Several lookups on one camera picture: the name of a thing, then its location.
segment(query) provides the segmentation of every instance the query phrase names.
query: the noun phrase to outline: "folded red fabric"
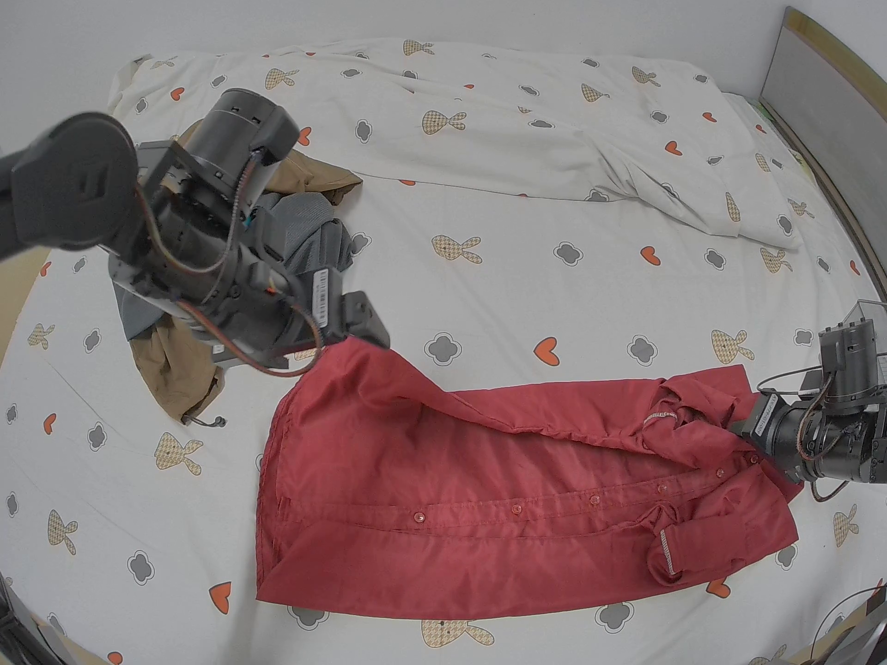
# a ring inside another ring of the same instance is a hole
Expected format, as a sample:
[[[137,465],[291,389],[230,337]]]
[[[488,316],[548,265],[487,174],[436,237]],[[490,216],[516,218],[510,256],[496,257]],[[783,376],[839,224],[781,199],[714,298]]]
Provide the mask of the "folded red fabric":
[[[756,396],[741,365],[444,392],[349,339],[275,413],[258,598],[471,620],[728,576],[797,539],[800,488],[725,430]]]

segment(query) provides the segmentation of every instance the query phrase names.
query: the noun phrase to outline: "mattress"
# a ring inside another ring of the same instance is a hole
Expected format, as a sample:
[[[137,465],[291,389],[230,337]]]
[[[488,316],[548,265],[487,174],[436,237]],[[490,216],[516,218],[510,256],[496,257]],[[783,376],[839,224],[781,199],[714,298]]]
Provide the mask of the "mattress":
[[[368,100],[362,79],[388,88]],[[815,364],[817,330],[876,297],[808,171],[691,65],[413,40],[171,52],[124,69],[111,109],[137,141],[166,139],[229,86],[286,105],[300,150],[364,179],[337,208],[355,240],[346,290],[365,290],[392,348],[446,390],[729,363],[754,385]],[[792,547],[633,603],[446,622],[446,637],[260,603],[258,470],[291,386],[235,367],[204,416],[227,425],[182,427],[132,361],[105,252],[52,252],[0,368],[0,569],[38,615],[126,663],[740,663],[794,652],[885,576],[885,491],[853,484],[792,502]],[[159,469],[164,441],[188,461]]]

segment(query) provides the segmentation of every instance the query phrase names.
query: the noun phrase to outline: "headboard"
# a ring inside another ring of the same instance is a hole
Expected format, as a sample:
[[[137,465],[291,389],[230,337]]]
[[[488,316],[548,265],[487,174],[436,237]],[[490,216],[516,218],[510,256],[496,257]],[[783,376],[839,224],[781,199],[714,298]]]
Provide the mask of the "headboard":
[[[789,7],[760,101],[815,172],[887,301],[887,83]]]

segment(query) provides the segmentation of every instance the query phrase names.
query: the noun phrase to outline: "white wall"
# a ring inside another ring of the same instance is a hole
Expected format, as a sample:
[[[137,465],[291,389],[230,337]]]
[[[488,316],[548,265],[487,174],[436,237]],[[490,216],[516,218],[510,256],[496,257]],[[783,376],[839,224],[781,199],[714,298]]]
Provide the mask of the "white wall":
[[[813,0],[807,14],[887,80],[887,0]]]
[[[84,108],[145,52],[360,36],[692,61],[757,94],[786,5],[809,0],[0,0],[0,146]]]

